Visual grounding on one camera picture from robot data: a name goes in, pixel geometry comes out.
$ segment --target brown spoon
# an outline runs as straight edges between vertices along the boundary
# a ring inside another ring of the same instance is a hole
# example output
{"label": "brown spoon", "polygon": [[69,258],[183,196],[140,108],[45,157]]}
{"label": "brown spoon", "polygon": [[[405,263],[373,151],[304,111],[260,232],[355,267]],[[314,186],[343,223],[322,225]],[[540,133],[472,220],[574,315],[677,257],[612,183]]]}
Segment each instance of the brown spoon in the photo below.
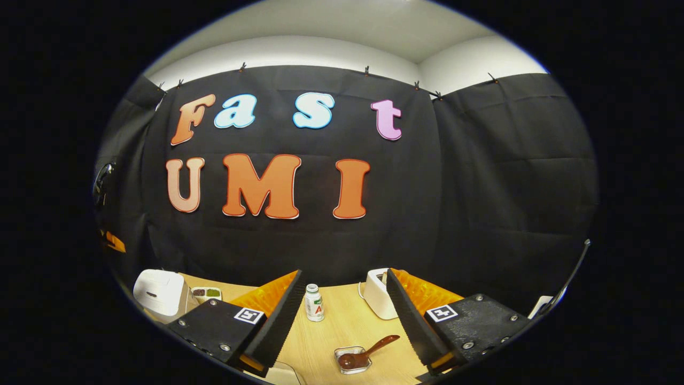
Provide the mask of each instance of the brown spoon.
{"label": "brown spoon", "polygon": [[371,353],[398,339],[399,336],[387,336],[382,340],[376,342],[376,344],[373,345],[371,349],[368,349],[363,353],[343,354],[342,356],[340,356],[340,358],[337,359],[337,362],[340,364],[340,367],[346,371],[363,368],[368,365],[368,356],[370,356]]}

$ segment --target wooden table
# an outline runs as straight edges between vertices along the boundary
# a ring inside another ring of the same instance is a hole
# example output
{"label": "wooden table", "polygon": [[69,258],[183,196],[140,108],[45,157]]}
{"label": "wooden table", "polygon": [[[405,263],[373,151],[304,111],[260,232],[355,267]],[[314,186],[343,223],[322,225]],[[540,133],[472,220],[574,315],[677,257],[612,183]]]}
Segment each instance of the wooden table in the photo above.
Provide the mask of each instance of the wooden table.
{"label": "wooden table", "polygon": [[[191,288],[212,286],[221,289],[222,299],[226,302],[255,288],[181,275]],[[320,322],[309,321],[302,299],[278,361],[293,367],[307,385],[420,383],[416,376],[428,370],[416,356],[399,319],[384,320],[378,317],[366,301],[358,296],[357,286],[349,284],[319,288],[325,311],[325,319]],[[350,375],[340,373],[334,358],[335,349],[357,345],[370,349],[381,338],[391,334],[401,338],[375,352],[371,356],[373,364],[368,370]]]}

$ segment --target glass dish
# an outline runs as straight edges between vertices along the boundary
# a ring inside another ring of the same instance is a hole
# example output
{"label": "glass dish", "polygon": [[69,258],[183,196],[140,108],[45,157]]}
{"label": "glass dish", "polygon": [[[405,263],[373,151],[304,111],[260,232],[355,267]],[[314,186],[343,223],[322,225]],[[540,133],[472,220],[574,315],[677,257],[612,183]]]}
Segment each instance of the glass dish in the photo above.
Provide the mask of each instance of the glass dish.
{"label": "glass dish", "polygon": [[371,358],[370,358],[370,357],[368,357],[368,365],[365,366],[365,367],[363,367],[363,368],[352,369],[352,370],[345,370],[345,369],[342,369],[342,367],[339,366],[339,365],[340,365],[340,364],[339,364],[339,358],[340,358],[343,354],[347,354],[347,353],[352,353],[352,354],[353,354],[353,353],[363,353],[364,351],[366,351],[366,349],[364,349],[363,347],[360,347],[360,346],[341,347],[341,348],[339,348],[339,349],[335,349],[335,362],[337,363],[337,366],[340,368],[340,371],[342,372],[342,374],[355,374],[355,373],[361,373],[362,371],[366,371],[369,367],[371,367],[371,365],[373,364],[373,361],[371,361]]}

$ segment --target orange soft gripper pad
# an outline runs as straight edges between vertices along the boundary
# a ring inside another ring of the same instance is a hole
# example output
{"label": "orange soft gripper pad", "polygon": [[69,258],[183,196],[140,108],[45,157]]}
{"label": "orange soft gripper pad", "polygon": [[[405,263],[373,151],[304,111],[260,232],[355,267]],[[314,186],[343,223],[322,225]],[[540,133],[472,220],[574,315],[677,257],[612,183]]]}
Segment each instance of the orange soft gripper pad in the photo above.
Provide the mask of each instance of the orange soft gripper pad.
{"label": "orange soft gripper pad", "polygon": [[425,316],[425,312],[429,309],[434,309],[463,299],[460,295],[418,277],[414,277],[405,270],[390,269],[402,284],[402,287],[404,287],[413,306],[416,307],[416,310],[418,310],[418,313],[421,316]]}
{"label": "orange soft gripper pad", "polygon": [[229,303],[243,308],[250,308],[259,310],[266,314],[266,317],[271,317],[280,299],[287,291],[292,281],[295,279],[298,271],[293,271],[290,274],[283,275],[277,280],[273,280],[263,286],[255,288]]}

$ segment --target white box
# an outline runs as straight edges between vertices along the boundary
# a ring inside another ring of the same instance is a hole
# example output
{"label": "white box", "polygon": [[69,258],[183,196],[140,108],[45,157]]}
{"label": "white box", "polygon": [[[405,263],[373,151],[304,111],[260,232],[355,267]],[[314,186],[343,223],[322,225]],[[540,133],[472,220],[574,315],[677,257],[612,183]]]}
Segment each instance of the white box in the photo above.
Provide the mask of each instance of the white box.
{"label": "white box", "polygon": [[140,273],[133,285],[133,297],[164,324],[199,305],[183,276],[164,270],[148,269]]}
{"label": "white box", "polygon": [[382,319],[397,318],[397,311],[394,309],[392,299],[387,294],[387,284],[383,283],[378,276],[382,277],[387,272],[387,268],[370,270],[366,277],[366,287],[363,290],[363,297],[368,306],[373,309],[376,315]]}

